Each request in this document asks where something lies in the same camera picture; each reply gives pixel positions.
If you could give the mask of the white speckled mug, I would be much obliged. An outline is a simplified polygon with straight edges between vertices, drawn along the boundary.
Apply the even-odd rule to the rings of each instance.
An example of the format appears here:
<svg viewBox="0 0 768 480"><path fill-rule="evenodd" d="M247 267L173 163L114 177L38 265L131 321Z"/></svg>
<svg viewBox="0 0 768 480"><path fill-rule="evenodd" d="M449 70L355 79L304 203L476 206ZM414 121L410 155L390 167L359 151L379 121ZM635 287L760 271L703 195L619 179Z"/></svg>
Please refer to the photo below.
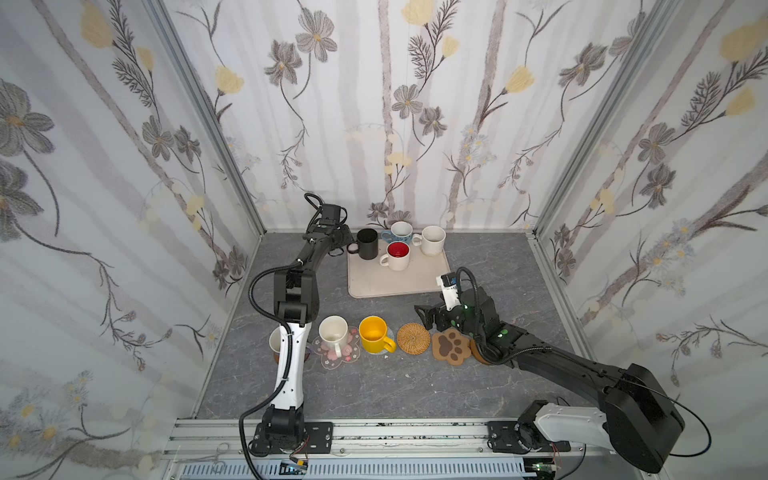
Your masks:
<svg viewBox="0 0 768 480"><path fill-rule="evenodd" d="M424 227L420 234L414 234L412 244L418 247L425 256L434 257L441 254L447 234L439 226Z"/></svg>

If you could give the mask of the white mug red inside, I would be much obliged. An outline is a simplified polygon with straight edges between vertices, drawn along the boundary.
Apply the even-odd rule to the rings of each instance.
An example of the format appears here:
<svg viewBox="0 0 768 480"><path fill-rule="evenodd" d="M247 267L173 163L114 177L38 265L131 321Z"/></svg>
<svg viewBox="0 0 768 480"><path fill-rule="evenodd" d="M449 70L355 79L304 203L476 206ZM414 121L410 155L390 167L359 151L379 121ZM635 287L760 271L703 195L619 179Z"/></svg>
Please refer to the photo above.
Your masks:
<svg viewBox="0 0 768 480"><path fill-rule="evenodd" d="M410 262L410 247L405 242L393 242L387 246L386 253L379 259L382 267L400 272L407 269Z"/></svg>

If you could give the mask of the purple mug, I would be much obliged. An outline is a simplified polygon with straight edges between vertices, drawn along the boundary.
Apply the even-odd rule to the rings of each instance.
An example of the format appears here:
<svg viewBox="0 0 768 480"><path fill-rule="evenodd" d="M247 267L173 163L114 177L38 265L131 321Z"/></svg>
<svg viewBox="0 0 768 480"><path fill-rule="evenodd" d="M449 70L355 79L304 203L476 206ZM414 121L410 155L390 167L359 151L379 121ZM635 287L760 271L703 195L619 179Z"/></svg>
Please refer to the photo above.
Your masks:
<svg viewBox="0 0 768 480"><path fill-rule="evenodd" d="M281 327L276 327L270 334L268 339L269 348L271 349L273 353L273 359L276 363L279 362L280 359L280 351L281 351Z"/></svg>

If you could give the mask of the grey blue round coaster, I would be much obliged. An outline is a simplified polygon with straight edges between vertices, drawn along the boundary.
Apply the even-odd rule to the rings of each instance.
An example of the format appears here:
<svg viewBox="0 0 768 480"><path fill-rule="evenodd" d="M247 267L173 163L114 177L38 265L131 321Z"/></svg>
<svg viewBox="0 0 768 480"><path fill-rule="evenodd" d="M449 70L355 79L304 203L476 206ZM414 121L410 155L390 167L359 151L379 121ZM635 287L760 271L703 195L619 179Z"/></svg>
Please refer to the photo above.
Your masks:
<svg viewBox="0 0 768 480"><path fill-rule="evenodd" d="M389 353L394 353L397 349L397 344L393 338L393 331L389 329L386 336L383 338L384 349Z"/></svg>

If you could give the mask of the black mug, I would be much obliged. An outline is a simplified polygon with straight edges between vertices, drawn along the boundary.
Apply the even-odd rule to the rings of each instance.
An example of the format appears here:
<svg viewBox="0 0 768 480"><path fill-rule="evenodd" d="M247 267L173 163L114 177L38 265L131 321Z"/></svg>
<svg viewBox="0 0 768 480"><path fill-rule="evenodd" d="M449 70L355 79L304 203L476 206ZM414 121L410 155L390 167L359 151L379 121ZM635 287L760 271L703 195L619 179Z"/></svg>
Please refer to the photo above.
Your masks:
<svg viewBox="0 0 768 480"><path fill-rule="evenodd" d="M365 261L376 259L379 256L379 233L372 228L359 230L346 250L348 254L357 255Z"/></svg>

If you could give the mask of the plain white mug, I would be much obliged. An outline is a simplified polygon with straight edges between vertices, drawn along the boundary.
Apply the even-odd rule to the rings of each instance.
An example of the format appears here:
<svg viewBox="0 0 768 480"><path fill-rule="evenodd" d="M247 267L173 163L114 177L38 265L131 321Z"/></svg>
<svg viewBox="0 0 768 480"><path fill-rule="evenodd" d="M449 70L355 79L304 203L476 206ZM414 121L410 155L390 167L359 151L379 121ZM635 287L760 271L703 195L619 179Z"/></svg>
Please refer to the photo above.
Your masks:
<svg viewBox="0 0 768 480"><path fill-rule="evenodd" d="M320 351L330 360L341 360L348 354L349 326L338 315L328 316L319 326Z"/></svg>

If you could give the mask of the yellow mug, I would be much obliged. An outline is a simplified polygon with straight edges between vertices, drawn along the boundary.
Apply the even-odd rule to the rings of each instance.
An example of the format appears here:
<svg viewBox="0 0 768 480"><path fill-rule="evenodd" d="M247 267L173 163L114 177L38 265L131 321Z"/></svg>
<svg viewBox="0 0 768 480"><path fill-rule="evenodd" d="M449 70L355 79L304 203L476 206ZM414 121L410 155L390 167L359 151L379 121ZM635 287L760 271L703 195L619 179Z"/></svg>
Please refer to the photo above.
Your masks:
<svg viewBox="0 0 768 480"><path fill-rule="evenodd" d="M358 328L364 350L372 355L389 353L383 345L383 338L388 330L388 325L381 317L369 316L364 318Z"/></svg>

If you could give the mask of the blue patterned mug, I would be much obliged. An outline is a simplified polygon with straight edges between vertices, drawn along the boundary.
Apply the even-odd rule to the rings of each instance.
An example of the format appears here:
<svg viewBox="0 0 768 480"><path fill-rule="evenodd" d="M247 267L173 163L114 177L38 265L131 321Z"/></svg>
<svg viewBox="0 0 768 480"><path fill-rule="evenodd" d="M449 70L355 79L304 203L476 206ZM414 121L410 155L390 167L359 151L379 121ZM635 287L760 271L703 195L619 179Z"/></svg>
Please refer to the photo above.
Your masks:
<svg viewBox="0 0 768 480"><path fill-rule="evenodd" d="M389 244L396 242L409 244L412 237L413 226L406 221L397 221L381 233L381 239Z"/></svg>

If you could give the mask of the brown round wooden coaster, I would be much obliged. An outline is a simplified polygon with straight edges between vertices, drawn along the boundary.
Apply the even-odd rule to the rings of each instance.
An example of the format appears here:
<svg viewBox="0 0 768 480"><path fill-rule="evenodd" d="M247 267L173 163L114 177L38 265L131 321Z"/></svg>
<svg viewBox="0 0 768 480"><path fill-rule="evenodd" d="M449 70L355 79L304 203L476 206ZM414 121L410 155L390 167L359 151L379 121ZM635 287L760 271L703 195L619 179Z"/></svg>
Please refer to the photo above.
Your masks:
<svg viewBox="0 0 768 480"><path fill-rule="evenodd" d="M476 359L478 362L480 362L480 363L481 363L481 364L483 364L483 365L489 365L489 362L487 362L487 361L486 361L486 360L483 358L483 356L480 354L480 352L479 352L479 350L478 350L478 347L477 347L477 344L476 344L476 342L475 342L475 340L474 340L474 339L471 339L471 340L470 340L470 351L471 351L471 354L472 354L472 356L473 356L473 357L474 357L474 358L475 358L475 359Z"/></svg>

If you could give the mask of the pink flower coaster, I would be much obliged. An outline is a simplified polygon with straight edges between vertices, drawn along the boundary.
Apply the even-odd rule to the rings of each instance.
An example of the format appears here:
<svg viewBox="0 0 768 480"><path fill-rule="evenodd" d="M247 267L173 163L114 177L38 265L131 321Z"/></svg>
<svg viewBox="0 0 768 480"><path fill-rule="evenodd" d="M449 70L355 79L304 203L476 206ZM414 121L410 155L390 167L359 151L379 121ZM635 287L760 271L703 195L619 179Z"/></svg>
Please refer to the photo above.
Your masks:
<svg viewBox="0 0 768 480"><path fill-rule="evenodd" d="M354 363L361 356L358 330L352 327L347 333L346 343L342 346L332 345L318 336L311 342L311 351L320 357L320 365L326 370Z"/></svg>

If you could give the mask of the woven rattan round coaster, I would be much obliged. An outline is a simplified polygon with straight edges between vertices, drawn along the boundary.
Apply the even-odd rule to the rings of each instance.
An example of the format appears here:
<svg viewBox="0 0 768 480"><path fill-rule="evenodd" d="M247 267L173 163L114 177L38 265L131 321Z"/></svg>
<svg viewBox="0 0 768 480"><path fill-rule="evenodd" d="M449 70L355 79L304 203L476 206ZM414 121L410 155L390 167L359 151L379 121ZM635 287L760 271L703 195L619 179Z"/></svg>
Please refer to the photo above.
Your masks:
<svg viewBox="0 0 768 480"><path fill-rule="evenodd" d="M398 330L396 343L406 354L421 355L430 347L431 336L423 325L408 323Z"/></svg>

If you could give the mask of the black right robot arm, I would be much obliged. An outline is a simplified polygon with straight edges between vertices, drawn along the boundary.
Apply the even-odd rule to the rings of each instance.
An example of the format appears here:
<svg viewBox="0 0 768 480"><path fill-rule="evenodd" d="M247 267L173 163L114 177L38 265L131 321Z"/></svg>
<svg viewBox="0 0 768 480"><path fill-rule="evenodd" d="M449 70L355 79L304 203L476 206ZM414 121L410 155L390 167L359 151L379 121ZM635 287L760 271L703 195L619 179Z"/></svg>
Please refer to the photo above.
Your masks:
<svg viewBox="0 0 768 480"><path fill-rule="evenodd" d="M591 404L567 407L535 400L507 432L492 434L495 450L529 453L554 443L581 443L612 450L633 467L656 474L685 428L649 370L588 360L505 323L483 289L460 293L454 306L417 305L414 310L426 329L455 328L474 340L489 364L530 372Z"/></svg>

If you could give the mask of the brown paw shaped coaster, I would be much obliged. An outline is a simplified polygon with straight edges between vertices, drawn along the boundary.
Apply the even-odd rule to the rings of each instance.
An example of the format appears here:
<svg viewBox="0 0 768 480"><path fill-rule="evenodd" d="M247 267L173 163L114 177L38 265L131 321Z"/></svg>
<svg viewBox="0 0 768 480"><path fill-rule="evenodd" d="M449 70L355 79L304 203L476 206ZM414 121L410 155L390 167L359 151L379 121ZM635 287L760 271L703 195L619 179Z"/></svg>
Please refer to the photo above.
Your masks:
<svg viewBox="0 0 768 480"><path fill-rule="evenodd" d="M472 356L470 339L455 328L433 334L431 346L433 357L451 366L460 366Z"/></svg>

